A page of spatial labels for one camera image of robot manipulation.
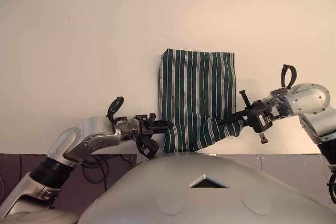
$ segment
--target green fabric bag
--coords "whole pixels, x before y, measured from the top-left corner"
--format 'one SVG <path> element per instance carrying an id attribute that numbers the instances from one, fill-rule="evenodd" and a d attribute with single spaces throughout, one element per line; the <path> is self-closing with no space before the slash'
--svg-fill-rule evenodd
<path id="1" fill-rule="evenodd" d="M 216 125 L 236 112 L 234 53 L 168 49 L 159 70 L 159 110 L 174 124 L 165 152 L 194 152 L 238 136 L 241 121 Z"/>

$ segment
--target white wall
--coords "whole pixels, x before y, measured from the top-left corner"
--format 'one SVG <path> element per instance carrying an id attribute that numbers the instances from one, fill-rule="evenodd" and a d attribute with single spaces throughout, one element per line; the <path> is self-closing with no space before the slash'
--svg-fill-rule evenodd
<path id="1" fill-rule="evenodd" d="M 0 152 L 44 153 L 118 95 L 119 114 L 157 112 L 166 48 L 235 52 L 237 89 L 251 101 L 295 65 L 297 83 L 328 87 L 336 105 L 335 0 L 0 0 Z M 318 151 L 297 118 L 266 135 L 261 145 L 244 129 L 205 151 Z"/>

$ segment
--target dark wall panel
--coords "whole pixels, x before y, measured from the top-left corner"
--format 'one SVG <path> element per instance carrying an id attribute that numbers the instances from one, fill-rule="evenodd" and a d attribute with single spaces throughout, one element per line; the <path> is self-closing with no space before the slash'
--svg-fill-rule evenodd
<path id="1" fill-rule="evenodd" d="M 34 169 L 35 165 L 45 155 L 21 155 L 22 176 Z M 122 155 L 122 157 L 131 162 L 132 166 L 136 164 L 136 155 Z M 111 187 L 122 175 L 129 169 L 131 164 L 123 160 L 120 155 L 107 160 L 109 165 L 109 174 L 107 176 L 107 188 Z M 3 179 L 4 188 L 0 183 L 0 195 L 4 190 L 3 197 L 0 198 L 0 204 L 5 200 L 19 181 L 20 159 L 17 154 L 0 154 L 0 177 Z M 87 169 L 86 174 L 92 179 L 102 177 L 99 168 Z M 77 167 L 65 182 L 59 198 L 55 201 L 55 208 L 75 212 L 80 215 L 97 197 L 104 192 L 104 184 L 91 184 L 85 180 L 82 167 Z"/>

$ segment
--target white stripe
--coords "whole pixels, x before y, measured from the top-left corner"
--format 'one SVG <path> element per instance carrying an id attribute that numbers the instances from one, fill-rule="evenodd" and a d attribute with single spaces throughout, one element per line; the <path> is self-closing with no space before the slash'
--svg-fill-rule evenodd
<path id="1" fill-rule="evenodd" d="M 212 61 L 213 61 L 213 55 L 212 52 L 209 53 L 209 76 L 208 76 L 208 88 L 209 88 L 209 100 L 208 100 L 208 108 L 209 108 L 209 119 L 213 118 L 212 115 L 212 84 L 211 84 L 211 75 L 212 75 Z M 209 128 L 209 133 L 210 133 L 210 137 L 211 137 L 211 142 L 214 144 L 215 143 L 215 134 L 212 130 L 211 127 L 211 122 L 210 120 L 208 120 L 208 128 Z"/>
<path id="2" fill-rule="evenodd" d="M 179 61 L 179 63 L 178 63 L 178 75 L 179 75 L 179 85 L 178 85 L 178 107 L 179 107 L 179 117 L 178 117 L 178 124 L 179 124 L 179 126 L 180 126 L 180 133 L 181 133 L 181 140 L 182 140 L 182 146 L 181 146 L 181 148 L 182 148 L 182 151 L 183 151 L 183 137 L 182 137 L 182 127 L 181 127 L 181 108 L 180 108 L 180 93 L 181 93 L 181 86 L 180 86 L 180 83 L 181 83 L 181 50 L 180 50 L 180 61 Z"/>
<path id="3" fill-rule="evenodd" d="M 197 65 L 196 65 L 196 115 L 197 115 L 197 146 L 198 149 L 202 148 L 201 139 L 200 139 L 200 127 L 201 127 L 201 115 L 199 114 L 200 107 L 200 85 L 199 85 L 199 75 L 200 75 L 200 60 L 201 53 L 197 52 Z"/>
<path id="4" fill-rule="evenodd" d="M 216 87 L 216 116 L 215 116 L 215 123 L 216 123 L 216 119 L 217 119 L 217 114 L 218 114 L 218 101 L 217 101 L 217 97 L 218 97 L 218 90 L 217 90 L 217 81 L 219 80 L 219 78 L 218 78 L 218 76 L 217 76 L 217 74 L 218 74 L 218 71 L 217 71 L 217 69 L 218 69 L 218 55 L 217 55 L 217 53 L 216 53 L 216 75 L 215 75 L 215 87 Z M 219 135 L 220 135 L 220 132 L 219 132 L 219 129 L 218 129 L 218 126 L 216 125 L 216 127 L 215 127 L 215 129 L 217 130 L 217 133 L 218 133 L 218 137 L 219 137 Z"/>
<path id="5" fill-rule="evenodd" d="M 170 52 L 170 50 L 168 49 L 168 53 L 167 53 L 167 78 L 166 78 L 166 80 L 167 80 L 167 85 L 166 85 L 166 102 L 167 102 L 167 104 L 166 104 L 166 116 L 167 116 L 167 118 L 168 118 L 168 71 L 169 71 L 169 52 Z M 171 132 L 170 132 L 170 130 L 169 130 L 169 149 L 168 149 L 168 152 L 170 152 L 170 147 L 171 147 L 171 144 L 172 144 L 172 134 L 171 134 Z"/>
<path id="6" fill-rule="evenodd" d="M 239 120 L 239 125 L 240 125 L 240 129 L 242 129 L 244 127 L 244 124 L 243 124 L 242 120 Z"/>
<path id="7" fill-rule="evenodd" d="M 162 118 L 162 98 L 163 98 L 163 59 L 160 64 L 160 87 L 159 87 L 159 110 L 160 110 L 160 118 Z"/>
<path id="8" fill-rule="evenodd" d="M 202 87 L 202 89 L 203 89 L 203 117 L 205 118 L 205 90 L 204 90 L 204 88 L 205 88 L 205 86 L 204 86 L 204 80 L 205 80 L 205 76 L 204 76 L 204 74 L 205 74 L 205 53 L 203 54 L 203 57 L 204 57 L 204 63 L 203 63 L 203 87 Z M 207 143 L 207 141 L 206 141 L 206 137 L 205 137 L 205 121 L 204 121 L 204 123 L 203 123 L 203 125 L 202 125 L 202 128 L 203 128 L 203 137 L 204 137 L 204 143 L 205 143 L 205 145 L 206 146 L 208 146 L 208 143 Z"/>
<path id="9" fill-rule="evenodd" d="M 193 53 L 191 55 L 191 104 L 190 104 L 190 108 L 191 108 L 191 129 L 192 129 L 192 147 L 193 147 L 193 151 L 195 151 L 194 148 L 194 114 L 193 114 L 193 63 L 194 63 L 194 57 L 193 57 Z"/>
<path id="10" fill-rule="evenodd" d="M 169 64 L 168 64 L 168 60 L 169 60 L 169 49 L 167 52 L 167 66 L 166 66 L 166 86 L 165 86 L 165 91 L 166 91 L 166 117 L 168 118 L 168 68 L 169 68 Z"/>
<path id="11" fill-rule="evenodd" d="M 173 70 L 172 70 L 172 121 L 175 122 L 175 69 L 176 69 L 176 50 L 173 50 Z M 174 151 L 177 152 L 178 151 L 178 139 L 179 139 L 179 135 L 177 134 L 177 127 L 174 126 L 174 139 L 175 139 L 175 148 Z"/>
<path id="12" fill-rule="evenodd" d="M 228 64 L 228 62 L 227 62 L 227 58 L 228 58 L 228 57 L 225 57 L 225 59 L 226 59 L 226 65 L 227 65 L 227 67 L 228 67 L 229 64 Z M 228 74 L 227 77 L 228 77 L 228 82 L 227 82 L 227 101 L 229 101 L 230 75 Z M 229 109 L 226 110 L 226 116 L 229 116 L 228 111 L 229 111 Z"/>
<path id="13" fill-rule="evenodd" d="M 223 53 L 221 52 L 220 53 L 220 62 L 221 62 L 221 64 L 222 64 L 222 74 L 221 74 L 221 85 L 220 85 L 220 92 L 221 92 L 221 99 L 222 99 L 222 114 L 221 114 L 221 117 L 220 118 L 222 118 L 222 117 L 225 117 L 224 116 L 224 108 L 225 108 L 225 91 L 224 91 L 224 86 L 225 86 L 225 64 L 224 64 L 224 56 L 223 56 Z M 227 136 L 229 136 L 229 134 L 228 134 L 228 132 L 227 132 L 227 128 L 224 126 L 223 127 L 223 129 L 224 129 L 224 137 L 227 137 Z"/>
<path id="14" fill-rule="evenodd" d="M 231 60 L 231 70 L 233 76 L 233 91 L 232 91 L 232 113 L 236 112 L 236 72 L 235 66 L 233 64 L 234 61 L 234 54 L 230 53 L 230 60 Z"/>
<path id="15" fill-rule="evenodd" d="M 184 52 L 184 94 L 183 94 L 183 105 L 184 105 L 184 130 L 185 130 L 185 142 L 187 151 L 189 151 L 189 138 L 188 138 L 188 107 L 187 107 L 187 70 L 188 70 L 188 56 L 187 52 Z"/>

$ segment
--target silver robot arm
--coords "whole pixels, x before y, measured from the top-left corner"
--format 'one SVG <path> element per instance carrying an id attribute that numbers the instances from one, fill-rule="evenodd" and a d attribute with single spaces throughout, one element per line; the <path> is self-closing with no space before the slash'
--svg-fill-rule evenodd
<path id="1" fill-rule="evenodd" d="M 308 136 L 336 172 L 336 110 L 329 91 L 318 84 L 299 84 L 289 90 L 275 90 L 262 102 L 270 121 L 297 115 Z"/>
<path id="2" fill-rule="evenodd" d="M 154 113 L 149 118 L 136 115 L 133 119 L 114 119 L 113 114 L 122 102 L 123 98 L 117 98 L 107 116 L 89 118 L 82 126 L 61 133 L 45 158 L 23 177 L 2 203 L 0 220 L 18 212 L 49 209 L 71 172 L 97 150 L 135 140 L 141 154 L 153 157 L 159 146 L 151 139 L 152 135 L 165 132 L 172 124 L 155 120 Z"/>
<path id="3" fill-rule="evenodd" d="M 285 87 L 287 69 L 292 72 L 290 84 Z M 318 84 L 299 84 L 292 87 L 296 79 L 293 66 L 284 65 L 281 75 L 282 88 L 274 90 L 267 98 L 250 104 L 245 94 L 241 95 L 246 103 L 243 111 L 224 118 L 218 125 L 242 120 L 244 126 L 250 126 L 259 133 L 261 142 L 268 143 L 264 131 L 273 125 L 273 121 L 297 115 L 308 136 L 320 149 L 329 163 L 333 175 L 329 181 L 329 191 L 336 204 L 336 110 L 330 104 L 329 91 Z"/>

